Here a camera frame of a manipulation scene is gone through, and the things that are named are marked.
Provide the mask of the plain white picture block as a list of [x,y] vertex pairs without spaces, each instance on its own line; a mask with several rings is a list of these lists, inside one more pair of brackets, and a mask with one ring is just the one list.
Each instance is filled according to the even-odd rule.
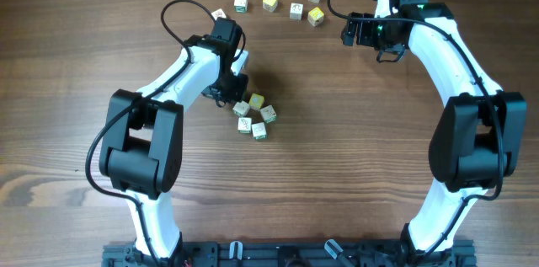
[[246,117],[248,112],[250,111],[250,105],[245,101],[236,102],[234,107],[232,108],[232,111],[235,115],[239,117]]

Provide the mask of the yellow top letter block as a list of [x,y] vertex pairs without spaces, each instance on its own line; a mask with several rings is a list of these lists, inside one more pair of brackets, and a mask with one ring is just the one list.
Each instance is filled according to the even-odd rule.
[[253,110],[260,111],[264,106],[265,98],[263,95],[253,93],[248,101],[249,107]]

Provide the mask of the white block green J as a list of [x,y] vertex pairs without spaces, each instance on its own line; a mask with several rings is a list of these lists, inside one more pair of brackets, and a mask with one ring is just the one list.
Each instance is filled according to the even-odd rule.
[[250,134],[252,131],[252,119],[250,117],[240,117],[238,119],[237,129],[242,134]]

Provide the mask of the white block green V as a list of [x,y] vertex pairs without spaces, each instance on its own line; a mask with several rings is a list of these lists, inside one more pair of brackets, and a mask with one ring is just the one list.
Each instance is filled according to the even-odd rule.
[[277,114],[272,105],[261,108],[260,114],[262,115],[262,118],[265,123],[270,123],[277,119]]

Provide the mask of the white block green Z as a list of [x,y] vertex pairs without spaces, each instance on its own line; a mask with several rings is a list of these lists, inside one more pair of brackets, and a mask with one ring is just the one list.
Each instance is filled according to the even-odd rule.
[[267,138],[267,130],[264,122],[252,124],[252,133],[255,140],[261,140]]

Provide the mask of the white block red side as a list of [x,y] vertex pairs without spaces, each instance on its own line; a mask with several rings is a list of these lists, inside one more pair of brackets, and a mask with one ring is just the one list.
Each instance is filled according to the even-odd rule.
[[290,19],[301,20],[302,12],[303,12],[303,5],[301,3],[291,3]]

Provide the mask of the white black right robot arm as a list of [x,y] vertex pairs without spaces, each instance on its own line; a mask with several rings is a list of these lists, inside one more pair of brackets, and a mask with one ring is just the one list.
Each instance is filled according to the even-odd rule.
[[349,13],[344,45],[363,45],[400,60],[407,51],[427,70],[444,106],[430,141],[434,177],[418,214],[403,230],[410,258],[434,261],[452,248],[472,205],[499,197],[516,168],[527,104],[479,66],[444,3],[373,0],[374,13]]

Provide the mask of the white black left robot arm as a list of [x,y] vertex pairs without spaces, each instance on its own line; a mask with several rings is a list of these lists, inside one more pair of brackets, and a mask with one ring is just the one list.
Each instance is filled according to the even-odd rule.
[[99,171],[109,178],[109,195],[128,202],[136,228],[135,260],[168,266],[178,260],[182,233],[173,218],[169,191],[182,163],[184,112],[199,95],[218,106],[242,100],[248,53],[244,33],[231,19],[218,18],[209,35],[183,42],[177,61],[136,92],[117,90],[109,101],[99,149]]

